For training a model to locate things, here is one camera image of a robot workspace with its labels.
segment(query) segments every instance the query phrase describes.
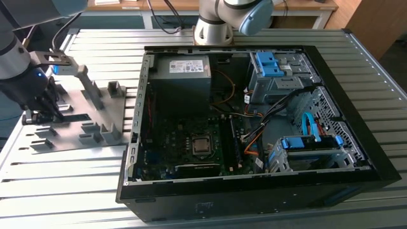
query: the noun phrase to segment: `aluminum table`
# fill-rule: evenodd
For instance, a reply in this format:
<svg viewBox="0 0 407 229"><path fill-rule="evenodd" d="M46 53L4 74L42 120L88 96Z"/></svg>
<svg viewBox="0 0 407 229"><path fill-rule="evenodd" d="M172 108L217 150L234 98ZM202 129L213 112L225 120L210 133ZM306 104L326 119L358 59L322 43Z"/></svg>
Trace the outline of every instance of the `aluminum table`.
<svg viewBox="0 0 407 229"><path fill-rule="evenodd" d="M202 220L143 223L115 202L126 146L32 155L32 127L18 124L0 154L0 227L6 228L382 228L407 225L407 95L351 33L329 30L265 30L237 34L237 45L315 45L403 180L363 193L333 208ZM192 45L192 31L71 30L63 49L87 64L98 85L126 85L126 133L130 136L146 45ZM58 77L79 86L75 78Z"/></svg>

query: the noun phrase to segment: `open computer tower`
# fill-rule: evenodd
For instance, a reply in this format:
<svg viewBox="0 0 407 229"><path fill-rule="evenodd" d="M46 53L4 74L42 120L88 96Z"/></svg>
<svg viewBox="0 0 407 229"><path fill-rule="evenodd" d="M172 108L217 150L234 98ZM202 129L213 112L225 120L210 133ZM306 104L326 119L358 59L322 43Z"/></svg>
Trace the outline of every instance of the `open computer tower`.
<svg viewBox="0 0 407 229"><path fill-rule="evenodd" d="M147 47L118 202L143 221L334 206L401 179L314 46Z"/></svg>

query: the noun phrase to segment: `white table leg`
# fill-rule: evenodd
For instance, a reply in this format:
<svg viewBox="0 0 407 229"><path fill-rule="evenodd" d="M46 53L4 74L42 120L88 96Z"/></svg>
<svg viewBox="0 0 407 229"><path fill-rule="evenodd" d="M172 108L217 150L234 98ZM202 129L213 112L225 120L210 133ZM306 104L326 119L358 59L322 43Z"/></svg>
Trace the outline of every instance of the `white table leg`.
<svg viewBox="0 0 407 229"><path fill-rule="evenodd" d="M151 13L142 12L143 16L143 22L144 22L144 29L151 30L152 29L152 19L151 19Z"/></svg>
<svg viewBox="0 0 407 229"><path fill-rule="evenodd" d="M330 20L331 14L333 14L331 10L325 10L321 12L321 14L317 18L315 24L313 26L313 29L317 30L317 29L323 29L326 27L326 23Z"/></svg>

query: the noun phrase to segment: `gray robot arm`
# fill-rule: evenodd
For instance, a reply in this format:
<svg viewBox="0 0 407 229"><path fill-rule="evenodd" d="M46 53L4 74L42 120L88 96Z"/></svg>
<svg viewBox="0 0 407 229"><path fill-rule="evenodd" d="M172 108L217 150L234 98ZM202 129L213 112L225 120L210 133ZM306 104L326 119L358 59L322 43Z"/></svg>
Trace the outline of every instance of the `gray robot arm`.
<svg viewBox="0 0 407 229"><path fill-rule="evenodd" d="M62 52L28 53L14 35L15 30L68 17L87 8L87 0L0 0L0 91L19 103L27 115L23 124L64 122L58 108L54 77L42 67L71 65ZM273 11L271 0L201 0L201 18L195 40L202 45L226 45L231 27L253 35L266 27ZM60 61L48 61L48 57Z"/></svg>
<svg viewBox="0 0 407 229"><path fill-rule="evenodd" d="M227 45L233 28L245 35L266 28L274 9L271 0L201 0L194 38L201 45Z"/></svg>
<svg viewBox="0 0 407 229"><path fill-rule="evenodd" d="M68 17L86 7L87 0L0 0L0 90L30 114L23 124L64 121L54 77L42 67L70 61L63 53L28 53L14 30ZM51 62L47 55L66 60Z"/></svg>

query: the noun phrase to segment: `floor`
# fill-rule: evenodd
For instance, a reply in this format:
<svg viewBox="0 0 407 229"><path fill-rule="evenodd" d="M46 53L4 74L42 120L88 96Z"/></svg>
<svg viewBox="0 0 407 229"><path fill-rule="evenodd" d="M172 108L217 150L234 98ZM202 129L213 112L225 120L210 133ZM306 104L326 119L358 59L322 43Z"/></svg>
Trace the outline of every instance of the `floor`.
<svg viewBox="0 0 407 229"><path fill-rule="evenodd" d="M164 23L164 28L174 28L176 25L176 19L170 16L164 16L158 19L159 22ZM195 25L198 18L188 16L183 18L187 28ZM54 34L58 32L60 25L59 21L52 21L40 26L42 38L39 41L34 41L32 47L35 50L47 51L50 49L51 39ZM82 29L143 29L143 19L138 16L127 17L80 17L79 20L72 24L72 28ZM399 85L407 90L407 46L398 42L389 49L381 64L398 81ZM0 93L0 150L6 144L4 139L10 136L19 116L22 114L19 105L16 105L4 94Z"/></svg>

